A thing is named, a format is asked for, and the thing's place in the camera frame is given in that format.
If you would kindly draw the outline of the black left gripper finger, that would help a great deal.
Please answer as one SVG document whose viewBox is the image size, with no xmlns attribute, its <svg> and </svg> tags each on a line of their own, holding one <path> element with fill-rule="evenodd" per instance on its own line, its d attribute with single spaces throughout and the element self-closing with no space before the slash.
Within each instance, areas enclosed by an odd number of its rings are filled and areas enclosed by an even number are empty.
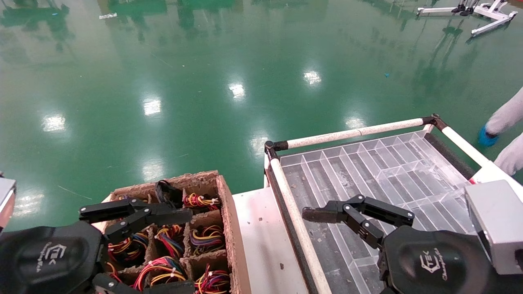
<svg viewBox="0 0 523 294">
<path fill-rule="evenodd" d="M 195 292 L 192 281 L 160 284 L 141 292 L 105 274 L 94 277 L 93 287 L 97 294 L 193 294 Z"/>
</svg>

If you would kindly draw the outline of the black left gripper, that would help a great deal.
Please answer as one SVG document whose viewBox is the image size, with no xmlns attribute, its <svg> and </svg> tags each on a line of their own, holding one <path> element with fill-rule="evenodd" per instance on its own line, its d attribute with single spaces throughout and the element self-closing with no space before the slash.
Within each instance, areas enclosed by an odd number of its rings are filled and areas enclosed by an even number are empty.
<svg viewBox="0 0 523 294">
<path fill-rule="evenodd" d="M 93 278 L 103 271 L 103 235 L 116 244 L 150 225 L 185 224 L 192 216 L 190 209 L 173 203 L 128 198 L 80 208 L 83 222 L 2 233 L 0 290 L 2 294 L 93 294 Z M 103 235 L 91 225 L 107 221 L 116 223 L 106 227 Z"/>
</svg>

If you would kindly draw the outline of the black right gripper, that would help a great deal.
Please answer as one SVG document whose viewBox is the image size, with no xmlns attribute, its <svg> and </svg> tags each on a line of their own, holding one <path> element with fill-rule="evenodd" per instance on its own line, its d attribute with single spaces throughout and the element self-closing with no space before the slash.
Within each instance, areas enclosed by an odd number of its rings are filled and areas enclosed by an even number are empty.
<svg viewBox="0 0 523 294">
<path fill-rule="evenodd" d="M 368 216 L 400 228 L 386 236 Z M 413 212 L 377 199 L 330 200 L 323 208 L 303 208 L 302 218 L 344 223 L 372 249 L 381 250 L 380 279 L 394 294 L 483 294 L 495 276 L 476 236 L 413 229 Z"/>
</svg>

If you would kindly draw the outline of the blue gloved person hand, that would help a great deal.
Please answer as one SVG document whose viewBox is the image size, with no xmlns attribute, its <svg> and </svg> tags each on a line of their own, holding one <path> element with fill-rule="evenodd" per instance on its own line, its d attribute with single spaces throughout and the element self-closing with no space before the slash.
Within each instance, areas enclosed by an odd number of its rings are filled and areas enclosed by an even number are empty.
<svg viewBox="0 0 523 294">
<path fill-rule="evenodd" d="M 486 125 L 482 126 L 478 133 L 478 143 L 485 147 L 491 147 L 497 143 L 499 137 L 495 134 L 490 134 L 486 130 Z"/>
</svg>

